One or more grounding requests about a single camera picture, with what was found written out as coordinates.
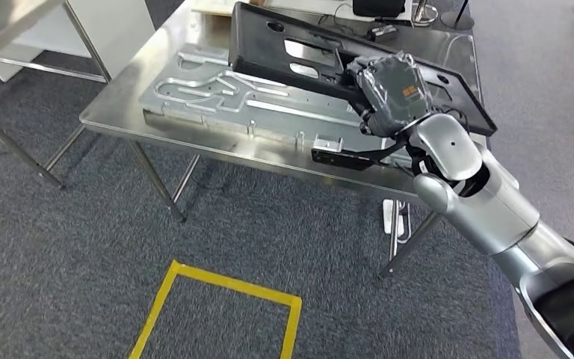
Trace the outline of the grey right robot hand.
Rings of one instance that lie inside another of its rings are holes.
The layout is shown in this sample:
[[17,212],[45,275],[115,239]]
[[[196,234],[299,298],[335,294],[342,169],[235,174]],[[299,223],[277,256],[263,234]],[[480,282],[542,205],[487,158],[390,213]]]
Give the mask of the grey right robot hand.
[[355,112],[369,135],[394,137],[433,113],[427,82],[409,53],[359,56],[346,66],[345,72],[368,101],[367,105],[356,106]]

